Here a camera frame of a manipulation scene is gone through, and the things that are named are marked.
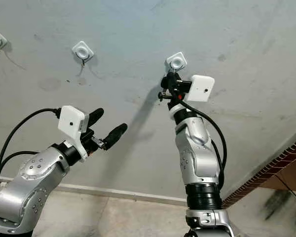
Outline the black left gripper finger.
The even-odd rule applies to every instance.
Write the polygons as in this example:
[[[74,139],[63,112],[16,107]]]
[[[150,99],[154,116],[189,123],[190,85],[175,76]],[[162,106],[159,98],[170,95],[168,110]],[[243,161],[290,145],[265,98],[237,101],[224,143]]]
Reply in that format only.
[[[116,128],[112,129],[106,138],[103,139],[103,150],[107,151],[112,148],[121,138],[121,136],[127,131],[128,125],[122,123]]]
[[[88,115],[87,128],[91,128],[104,115],[104,109],[98,108]]]

